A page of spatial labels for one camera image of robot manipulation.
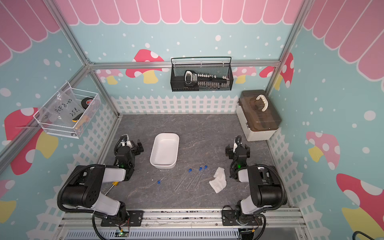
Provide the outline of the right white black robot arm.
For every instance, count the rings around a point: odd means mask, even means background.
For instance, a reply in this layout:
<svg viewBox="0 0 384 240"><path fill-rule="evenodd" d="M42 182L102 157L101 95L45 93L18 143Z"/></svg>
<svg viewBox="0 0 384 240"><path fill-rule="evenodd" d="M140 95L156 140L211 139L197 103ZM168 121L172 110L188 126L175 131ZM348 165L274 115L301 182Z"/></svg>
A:
<svg viewBox="0 0 384 240"><path fill-rule="evenodd" d="M265 164L248 165L251 149L242 145L242 137L237 136L234 144L226 147L226 156L232 160L230 178L248 183L250 195L238 201L234 218L238 225L259 223L258 215L279 209L288 202L283 180L274 166Z"/></svg>

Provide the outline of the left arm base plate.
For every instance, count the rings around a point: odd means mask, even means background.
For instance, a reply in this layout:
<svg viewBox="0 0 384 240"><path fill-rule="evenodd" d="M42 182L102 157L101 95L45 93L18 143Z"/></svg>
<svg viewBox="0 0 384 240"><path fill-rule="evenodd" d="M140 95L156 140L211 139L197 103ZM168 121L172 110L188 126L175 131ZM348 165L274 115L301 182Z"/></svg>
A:
<svg viewBox="0 0 384 240"><path fill-rule="evenodd" d="M108 216L102 219L102 227L140 227L144 211L132 210L118 213L117 216Z"/></svg>

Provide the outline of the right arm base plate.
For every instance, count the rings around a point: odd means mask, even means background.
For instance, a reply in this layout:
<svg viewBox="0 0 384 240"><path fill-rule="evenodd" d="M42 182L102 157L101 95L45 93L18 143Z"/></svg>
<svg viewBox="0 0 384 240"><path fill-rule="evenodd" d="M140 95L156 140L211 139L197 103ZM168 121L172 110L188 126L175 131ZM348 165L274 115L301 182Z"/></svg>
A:
<svg viewBox="0 0 384 240"><path fill-rule="evenodd" d="M222 224L223 226L261 226L263 221L255 215L245 215L241 211L223 209Z"/></svg>

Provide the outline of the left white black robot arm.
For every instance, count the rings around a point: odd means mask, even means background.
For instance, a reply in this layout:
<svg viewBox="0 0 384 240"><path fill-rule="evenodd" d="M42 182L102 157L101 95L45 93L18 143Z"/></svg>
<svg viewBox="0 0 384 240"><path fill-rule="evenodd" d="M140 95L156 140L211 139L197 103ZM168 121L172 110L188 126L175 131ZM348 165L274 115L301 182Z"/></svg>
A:
<svg viewBox="0 0 384 240"><path fill-rule="evenodd" d="M104 183L127 182L135 171L135 158L144 152L141 141L122 135L116 143L112 165L92 164L75 167L57 196L59 209L66 213L90 213L122 226L130 219L125 203L101 193Z"/></svg>

